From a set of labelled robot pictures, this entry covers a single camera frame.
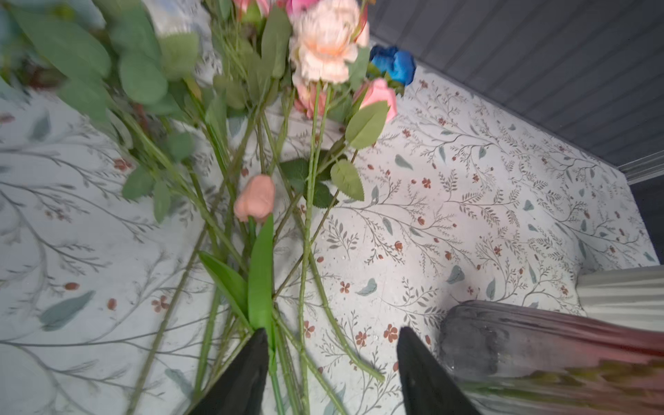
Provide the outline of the pink glass vase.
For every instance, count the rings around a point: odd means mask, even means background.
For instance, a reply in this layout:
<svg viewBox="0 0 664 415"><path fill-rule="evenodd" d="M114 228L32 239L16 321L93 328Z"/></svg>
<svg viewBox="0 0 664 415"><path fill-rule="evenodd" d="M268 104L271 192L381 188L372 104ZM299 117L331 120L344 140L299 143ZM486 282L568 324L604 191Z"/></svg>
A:
<svg viewBox="0 0 664 415"><path fill-rule="evenodd" d="M451 308L439 357L482 414L661 414L663 335L484 301Z"/></svg>

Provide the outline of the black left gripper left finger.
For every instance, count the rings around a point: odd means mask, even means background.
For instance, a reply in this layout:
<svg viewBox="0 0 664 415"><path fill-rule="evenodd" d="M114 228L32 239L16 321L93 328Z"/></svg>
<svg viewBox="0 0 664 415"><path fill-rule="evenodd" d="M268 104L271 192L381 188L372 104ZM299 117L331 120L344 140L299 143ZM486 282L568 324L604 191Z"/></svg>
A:
<svg viewBox="0 0 664 415"><path fill-rule="evenodd" d="M266 388L268 367L268 338L266 331L259 329L209 392L188 414L259 414Z"/></svg>

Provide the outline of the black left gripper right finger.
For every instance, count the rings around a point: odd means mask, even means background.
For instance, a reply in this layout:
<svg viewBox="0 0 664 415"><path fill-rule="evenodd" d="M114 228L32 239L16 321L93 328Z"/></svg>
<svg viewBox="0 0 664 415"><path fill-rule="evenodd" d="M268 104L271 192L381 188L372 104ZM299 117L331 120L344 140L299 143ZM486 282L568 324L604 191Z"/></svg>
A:
<svg viewBox="0 0 664 415"><path fill-rule="evenodd" d="M397 356L406 414L481 414L410 327L399 330Z"/></svg>

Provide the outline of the bunch of artificial flowers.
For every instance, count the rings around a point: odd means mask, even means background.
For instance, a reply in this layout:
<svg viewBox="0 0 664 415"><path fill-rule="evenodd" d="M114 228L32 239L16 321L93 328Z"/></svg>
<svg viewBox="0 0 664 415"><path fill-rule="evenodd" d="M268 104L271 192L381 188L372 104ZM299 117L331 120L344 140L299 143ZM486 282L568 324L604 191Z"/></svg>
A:
<svg viewBox="0 0 664 415"><path fill-rule="evenodd" d="M188 414L264 329L307 414L316 240L391 86L366 1L1 4L1 410Z"/></svg>

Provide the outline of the white ribbed ceramic vase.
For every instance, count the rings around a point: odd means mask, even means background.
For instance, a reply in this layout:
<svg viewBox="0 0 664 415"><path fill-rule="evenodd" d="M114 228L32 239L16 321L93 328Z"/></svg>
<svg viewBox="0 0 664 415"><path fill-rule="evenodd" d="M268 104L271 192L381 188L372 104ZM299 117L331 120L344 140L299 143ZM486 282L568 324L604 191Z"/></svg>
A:
<svg viewBox="0 0 664 415"><path fill-rule="evenodd" d="M579 303L592 319L638 330L663 330L663 267L598 271L578 277Z"/></svg>

